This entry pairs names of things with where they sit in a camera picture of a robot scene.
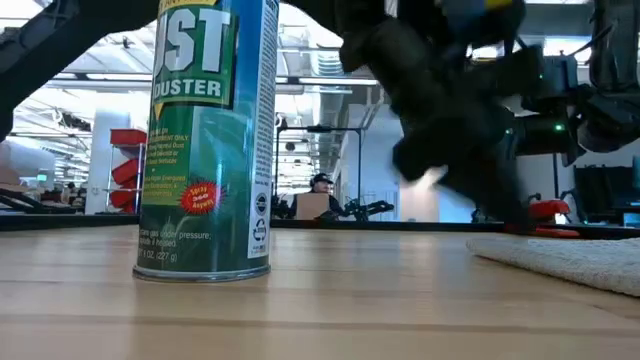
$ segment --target white carpet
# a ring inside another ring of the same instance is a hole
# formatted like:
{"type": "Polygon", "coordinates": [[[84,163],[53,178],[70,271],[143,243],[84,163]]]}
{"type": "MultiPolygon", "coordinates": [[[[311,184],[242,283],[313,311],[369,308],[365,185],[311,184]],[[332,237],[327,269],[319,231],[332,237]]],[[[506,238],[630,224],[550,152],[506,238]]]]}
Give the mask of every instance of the white carpet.
{"type": "Polygon", "coordinates": [[[640,238],[629,240],[473,239],[475,255],[598,289],[640,297],[640,238]]]}

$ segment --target can label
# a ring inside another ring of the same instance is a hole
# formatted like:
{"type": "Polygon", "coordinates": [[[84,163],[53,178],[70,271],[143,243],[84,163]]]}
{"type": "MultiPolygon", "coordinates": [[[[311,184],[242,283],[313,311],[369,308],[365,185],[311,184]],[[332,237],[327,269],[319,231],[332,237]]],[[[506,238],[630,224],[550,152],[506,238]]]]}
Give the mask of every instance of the can label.
{"type": "Polygon", "coordinates": [[[268,264],[277,21],[274,0],[160,2],[139,267],[268,264]]]}

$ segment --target red starburst label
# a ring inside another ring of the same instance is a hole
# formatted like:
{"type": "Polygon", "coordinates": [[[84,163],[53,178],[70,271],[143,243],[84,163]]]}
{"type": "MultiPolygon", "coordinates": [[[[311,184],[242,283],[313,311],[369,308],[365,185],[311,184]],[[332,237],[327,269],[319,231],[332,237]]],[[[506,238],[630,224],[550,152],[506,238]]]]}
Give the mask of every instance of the red starburst label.
{"type": "Polygon", "coordinates": [[[204,215],[218,205],[220,195],[220,188],[212,182],[193,184],[182,193],[180,204],[189,214],[204,215]]]}

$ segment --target black cap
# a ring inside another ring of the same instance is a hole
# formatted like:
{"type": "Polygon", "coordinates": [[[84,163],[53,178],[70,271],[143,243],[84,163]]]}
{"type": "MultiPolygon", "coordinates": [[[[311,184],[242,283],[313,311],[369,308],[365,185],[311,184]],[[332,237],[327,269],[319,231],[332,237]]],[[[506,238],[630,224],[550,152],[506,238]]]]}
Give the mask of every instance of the black cap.
{"type": "Polygon", "coordinates": [[[333,181],[331,181],[331,178],[329,177],[329,175],[325,173],[320,173],[314,176],[313,179],[311,180],[311,186],[319,182],[326,182],[327,184],[333,184],[333,181]]]}

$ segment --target wooden table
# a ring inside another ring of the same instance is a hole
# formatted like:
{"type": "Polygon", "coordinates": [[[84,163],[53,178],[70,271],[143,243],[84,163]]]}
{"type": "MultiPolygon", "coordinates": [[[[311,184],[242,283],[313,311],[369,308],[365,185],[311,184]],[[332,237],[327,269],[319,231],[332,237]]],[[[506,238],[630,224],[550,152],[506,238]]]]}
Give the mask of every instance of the wooden table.
{"type": "Polygon", "coordinates": [[[492,235],[278,230],[269,276],[190,285],[132,279],[136,231],[0,233],[0,359],[640,358],[639,300],[466,251],[492,235]]]}

